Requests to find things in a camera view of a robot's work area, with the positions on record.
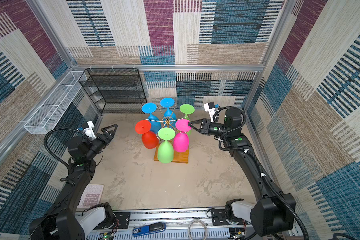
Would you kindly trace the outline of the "magenta wine glass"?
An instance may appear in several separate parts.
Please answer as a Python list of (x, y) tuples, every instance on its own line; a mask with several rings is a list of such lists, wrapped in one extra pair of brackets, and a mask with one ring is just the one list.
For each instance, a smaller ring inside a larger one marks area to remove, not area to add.
[(174, 150), (179, 153), (184, 153), (189, 148), (189, 137), (187, 133), (191, 130), (188, 125), (188, 119), (181, 119), (176, 122), (176, 128), (179, 133), (174, 138)]

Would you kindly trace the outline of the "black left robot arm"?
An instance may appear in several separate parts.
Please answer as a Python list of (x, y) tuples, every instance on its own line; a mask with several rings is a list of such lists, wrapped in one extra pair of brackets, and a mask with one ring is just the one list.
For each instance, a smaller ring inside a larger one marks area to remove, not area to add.
[(53, 205), (43, 217), (31, 222), (31, 240), (84, 240), (95, 228), (111, 229), (117, 225), (116, 216), (109, 203), (90, 207), (85, 214), (76, 216), (81, 197), (95, 174), (97, 164), (94, 158), (110, 144), (117, 128), (117, 124), (104, 127), (92, 137), (83, 131), (74, 130), (77, 136), (66, 143), (71, 155), (67, 162), (48, 146), (48, 140), (56, 130), (53, 129), (45, 135), (44, 147), (67, 168), (68, 175), (61, 179), (65, 185)]

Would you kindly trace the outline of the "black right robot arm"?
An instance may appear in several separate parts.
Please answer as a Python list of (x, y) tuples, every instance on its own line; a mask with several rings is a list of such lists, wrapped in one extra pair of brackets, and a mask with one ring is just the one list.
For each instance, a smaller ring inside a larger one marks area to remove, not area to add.
[(269, 177), (257, 158), (248, 138), (241, 132), (246, 114), (237, 107), (220, 107), (211, 119), (191, 121), (188, 126), (203, 135), (214, 136), (220, 150), (229, 152), (240, 165), (255, 194), (256, 204), (248, 207), (243, 200), (231, 201), (226, 205), (230, 221), (242, 219), (252, 224), (260, 237), (277, 235), (289, 231), (297, 223), (303, 239), (309, 239), (304, 223), (295, 212), (296, 200), (292, 194), (285, 194)]

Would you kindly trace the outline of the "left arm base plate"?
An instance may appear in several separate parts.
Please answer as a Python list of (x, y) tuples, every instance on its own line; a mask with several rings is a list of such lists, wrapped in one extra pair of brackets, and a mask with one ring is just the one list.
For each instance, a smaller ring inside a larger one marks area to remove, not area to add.
[(131, 212), (114, 212), (115, 220), (111, 230), (128, 229), (130, 224)]

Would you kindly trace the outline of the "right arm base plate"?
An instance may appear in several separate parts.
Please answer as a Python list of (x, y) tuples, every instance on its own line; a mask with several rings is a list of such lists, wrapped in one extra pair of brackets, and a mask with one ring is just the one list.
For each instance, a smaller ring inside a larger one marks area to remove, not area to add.
[(226, 218), (225, 209), (212, 208), (209, 211), (214, 226), (226, 226), (229, 225)]

